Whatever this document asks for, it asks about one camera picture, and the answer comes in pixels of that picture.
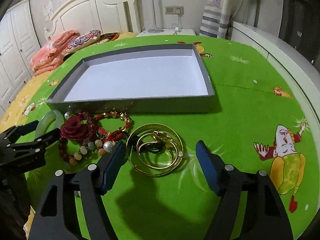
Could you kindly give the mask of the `pale green jade bangle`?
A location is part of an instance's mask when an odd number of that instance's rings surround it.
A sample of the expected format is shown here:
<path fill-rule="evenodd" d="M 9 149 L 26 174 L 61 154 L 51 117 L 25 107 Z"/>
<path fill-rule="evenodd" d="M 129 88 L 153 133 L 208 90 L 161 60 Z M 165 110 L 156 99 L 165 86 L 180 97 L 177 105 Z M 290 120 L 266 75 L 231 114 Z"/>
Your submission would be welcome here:
<path fill-rule="evenodd" d="M 58 110 L 52 110 L 45 114 L 37 124 L 35 130 L 35 141 L 40 136 L 49 132 L 49 126 L 53 125 L 52 129 L 60 128 L 64 124 L 64 117 Z"/>

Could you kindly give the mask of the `large gold bangle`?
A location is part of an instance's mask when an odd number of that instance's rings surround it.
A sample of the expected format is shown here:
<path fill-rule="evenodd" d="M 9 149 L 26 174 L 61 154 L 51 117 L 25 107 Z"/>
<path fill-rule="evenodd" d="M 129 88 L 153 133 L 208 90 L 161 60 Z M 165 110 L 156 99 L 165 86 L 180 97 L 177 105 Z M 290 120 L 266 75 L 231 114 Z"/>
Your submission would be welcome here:
<path fill-rule="evenodd" d="M 184 162 L 184 145 L 173 129 L 163 124 L 146 124 L 127 139 L 126 157 L 134 171 L 153 178 L 176 171 Z"/>

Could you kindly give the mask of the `red rose flower brooch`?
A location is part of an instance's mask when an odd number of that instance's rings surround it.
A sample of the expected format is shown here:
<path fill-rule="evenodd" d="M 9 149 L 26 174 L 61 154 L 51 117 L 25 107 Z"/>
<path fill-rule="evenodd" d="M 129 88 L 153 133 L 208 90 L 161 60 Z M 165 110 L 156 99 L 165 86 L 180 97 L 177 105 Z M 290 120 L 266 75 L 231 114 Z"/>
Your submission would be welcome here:
<path fill-rule="evenodd" d="M 71 116 L 60 128 L 60 135 L 71 141 L 82 141 L 88 133 L 88 125 L 77 116 Z"/>

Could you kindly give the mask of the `small white pearl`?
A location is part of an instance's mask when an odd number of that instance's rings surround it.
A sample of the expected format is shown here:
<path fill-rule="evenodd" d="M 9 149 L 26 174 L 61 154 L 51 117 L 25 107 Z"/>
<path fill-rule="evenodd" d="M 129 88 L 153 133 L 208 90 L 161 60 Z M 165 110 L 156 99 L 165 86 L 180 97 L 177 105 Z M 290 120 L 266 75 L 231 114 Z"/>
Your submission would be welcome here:
<path fill-rule="evenodd" d="M 66 120 L 68 120 L 68 119 L 71 117 L 71 113 L 66 112 L 66 113 L 64 114 L 64 117 L 65 117 Z"/>

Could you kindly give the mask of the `folded pink blanket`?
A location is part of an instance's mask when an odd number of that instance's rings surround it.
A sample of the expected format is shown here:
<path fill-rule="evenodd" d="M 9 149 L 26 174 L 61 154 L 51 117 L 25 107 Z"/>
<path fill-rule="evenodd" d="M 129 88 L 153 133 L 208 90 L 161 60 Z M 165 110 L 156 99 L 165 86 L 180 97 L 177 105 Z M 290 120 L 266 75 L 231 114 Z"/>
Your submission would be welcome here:
<path fill-rule="evenodd" d="M 38 52 L 34 54 L 30 61 L 30 69 L 34 76 L 44 72 L 55 70 L 63 63 L 66 49 L 69 43 L 79 37 L 80 33 L 75 30 L 64 31 L 55 35 Z"/>

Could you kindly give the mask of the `green cartoon tablecloth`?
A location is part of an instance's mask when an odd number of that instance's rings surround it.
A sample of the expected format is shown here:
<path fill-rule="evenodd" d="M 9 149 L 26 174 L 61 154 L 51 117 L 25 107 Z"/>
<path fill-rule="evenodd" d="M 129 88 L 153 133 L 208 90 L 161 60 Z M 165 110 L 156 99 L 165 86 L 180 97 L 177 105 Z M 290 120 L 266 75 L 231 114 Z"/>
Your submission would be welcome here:
<path fill-rule="evenodd" d="M 186 160 L 175 172 L 152 178 L 125 163 L 112 190 L 102 197 L 119 239 L 203 239 L 219 203 L 209 189 L 196 159 L 199 140 L 223 161 L 244 172 L 269 171 L 272 160 L 261 160 L 254 144 L 273 146 L 276 127 L 292 133 L 306 157 L 304 177 L 297 191 L 282 195 L 297 209 L 288 212 L 292 233 L 299 237 L 318 210 L 319 162 L 311 128 L 315 126 L 308 101 L 257 50 L 234 41 L 199 36 L 128 38 L 105 44 L 107 50 L 148 44 L 199 42 L 214 85 L 212 113 L 133 115 L 134 126 L 158 123 L 172 128 L 183 140 Z"/>

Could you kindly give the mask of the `white wardrobe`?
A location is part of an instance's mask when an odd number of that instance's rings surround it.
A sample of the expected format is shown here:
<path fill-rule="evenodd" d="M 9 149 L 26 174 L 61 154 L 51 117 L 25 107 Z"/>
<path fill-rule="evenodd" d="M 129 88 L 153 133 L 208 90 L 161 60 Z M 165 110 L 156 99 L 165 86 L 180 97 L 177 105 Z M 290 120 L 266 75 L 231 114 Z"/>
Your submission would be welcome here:
<path fill-rule="evenodd" d="M 30 0 L 22 0 L 1 19 L 1 115 L 33 77 L 30 61 L 39 50 Z"/>

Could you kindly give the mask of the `grey shallow tray box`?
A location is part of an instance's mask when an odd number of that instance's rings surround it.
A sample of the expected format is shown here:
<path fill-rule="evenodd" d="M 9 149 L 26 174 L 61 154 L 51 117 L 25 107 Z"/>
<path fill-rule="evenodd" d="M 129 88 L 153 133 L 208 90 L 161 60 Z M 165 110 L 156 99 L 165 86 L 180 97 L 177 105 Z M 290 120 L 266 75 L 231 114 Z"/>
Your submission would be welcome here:
<path fill-rule="evenodd" d="M 193 44 L 160 44 L 80 60 L 50 94 L 47 105 L 72 113 L 209 113 L 214 95 Z"/>

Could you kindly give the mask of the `patterned pillow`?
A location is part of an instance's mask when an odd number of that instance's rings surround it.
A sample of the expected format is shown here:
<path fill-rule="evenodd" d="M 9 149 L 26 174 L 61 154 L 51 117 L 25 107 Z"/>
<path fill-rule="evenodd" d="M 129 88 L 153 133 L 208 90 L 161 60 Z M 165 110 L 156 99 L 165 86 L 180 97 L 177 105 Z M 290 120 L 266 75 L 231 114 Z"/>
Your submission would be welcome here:
<path fill-rule="evenodd" d="M 100 30 L 92 30 L 72 40 L 66 48 L 66 53 L 73 53 L 82 48 L 98 42 L 101 37 Z"/>

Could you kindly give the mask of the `orange black folded cloth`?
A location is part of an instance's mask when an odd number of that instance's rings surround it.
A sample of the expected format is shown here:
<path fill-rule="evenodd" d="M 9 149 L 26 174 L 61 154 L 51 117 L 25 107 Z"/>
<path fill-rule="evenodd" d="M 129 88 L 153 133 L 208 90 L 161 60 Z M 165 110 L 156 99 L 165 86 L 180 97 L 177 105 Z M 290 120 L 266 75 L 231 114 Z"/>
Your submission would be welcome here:
<path fill-rule="evenodd" d="M 96 44 L 105 43 L 114 41 L 119 37 L 119 33 L 105 33 L 101 34 L 99 40 L 96 42 Z"/>

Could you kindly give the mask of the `white bed headboard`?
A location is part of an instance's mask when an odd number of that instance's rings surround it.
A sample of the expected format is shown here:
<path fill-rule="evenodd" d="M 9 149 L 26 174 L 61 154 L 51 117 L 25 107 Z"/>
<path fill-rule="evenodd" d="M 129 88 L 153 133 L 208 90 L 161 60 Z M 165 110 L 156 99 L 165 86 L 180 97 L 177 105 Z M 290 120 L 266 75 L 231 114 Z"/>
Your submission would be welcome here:
<path fill-rule="evenodd" d="M 102 33 L 140 34 L 137 0 L 69 0 L 51 18 L 52 28 L 44 29 L 47 41 L 68 30 L 85 34 L 91 30 Z"/>

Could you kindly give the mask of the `white nightstand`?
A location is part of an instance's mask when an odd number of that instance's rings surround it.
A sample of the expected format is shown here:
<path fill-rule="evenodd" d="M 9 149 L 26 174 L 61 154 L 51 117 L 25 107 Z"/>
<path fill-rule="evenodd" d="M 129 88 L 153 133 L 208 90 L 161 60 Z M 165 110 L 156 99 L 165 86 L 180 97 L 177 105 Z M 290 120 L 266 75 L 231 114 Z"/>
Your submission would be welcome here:
<path fill-rule="evenodd" d="M 150 33 L 148 31 L 143 31 L 137 35 L 137 37 L 150 36 L 150 35 L 190 35 L 196 36 L 195 31 L 193 29 L 182 29 L 181 31 L 175 31 L 174 29 L 163 29 L 162 32 Z"/>

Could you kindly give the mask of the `white desk lamp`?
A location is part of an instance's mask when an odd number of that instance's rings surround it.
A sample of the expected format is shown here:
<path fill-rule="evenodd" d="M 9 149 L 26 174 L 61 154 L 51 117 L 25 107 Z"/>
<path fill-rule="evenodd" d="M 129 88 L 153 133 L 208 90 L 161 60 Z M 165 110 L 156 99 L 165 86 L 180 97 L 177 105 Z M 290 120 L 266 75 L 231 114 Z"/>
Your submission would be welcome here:
<path fill-rule="evenodd" d="M 164 29 L 160 29 L 160 28 L 157 27 L 154 0 L 150 0 L 150 1 L 151 1 L 153 25 L 147 30 L 147 33 L 148 33 L 148 34 L 163 33 L 163 32 L 164 32 Z"/>

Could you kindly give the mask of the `striped boat curtain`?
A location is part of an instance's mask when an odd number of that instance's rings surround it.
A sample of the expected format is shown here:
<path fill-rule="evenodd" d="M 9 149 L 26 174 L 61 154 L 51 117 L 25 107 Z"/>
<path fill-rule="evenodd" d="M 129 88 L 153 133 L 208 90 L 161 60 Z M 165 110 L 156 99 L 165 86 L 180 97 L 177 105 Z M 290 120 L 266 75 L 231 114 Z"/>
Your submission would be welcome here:
<path fill-rule="evenodd" d="M 200 35 L 214 38 L 227 38 L 231 19 L 240 8 L 243 0 L 206 0 Z"/>

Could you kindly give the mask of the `grey wall socket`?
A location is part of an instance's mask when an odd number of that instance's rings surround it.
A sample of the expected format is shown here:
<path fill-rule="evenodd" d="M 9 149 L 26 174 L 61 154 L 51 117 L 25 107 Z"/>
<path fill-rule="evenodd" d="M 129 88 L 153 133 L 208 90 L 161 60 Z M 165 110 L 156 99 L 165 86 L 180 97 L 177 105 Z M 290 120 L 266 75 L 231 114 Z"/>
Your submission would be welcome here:
<path fill-rule="evenodd" d="M 183 7 L 178 7 L 178 6 L 165 7 L 165 14 L 166 15 L 183 15 Z"/>

